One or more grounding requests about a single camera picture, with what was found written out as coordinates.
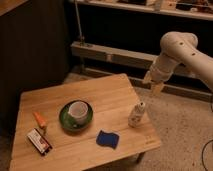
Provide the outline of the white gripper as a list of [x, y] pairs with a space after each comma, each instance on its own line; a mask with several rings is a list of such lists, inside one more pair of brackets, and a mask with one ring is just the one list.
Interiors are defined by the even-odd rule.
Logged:
[[159, 56], [147, 71], [142, 83], [151, 83], [151, 95], [157, 96], [164, 88], [164, 83], [169, 80], [175, 69], [175, 61], [166, 56]]

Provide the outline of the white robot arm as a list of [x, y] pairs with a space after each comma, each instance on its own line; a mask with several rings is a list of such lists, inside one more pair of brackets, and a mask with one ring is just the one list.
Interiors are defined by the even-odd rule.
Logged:
[[184, 64], [213, 92], [213, 58], [197, 49], [198, 38], [193, 33], [171, 31], [160, 40], [160, 55], [146, 72], [143, 84], [151, 85], [153, 95], [159, 94], [175, 68]]

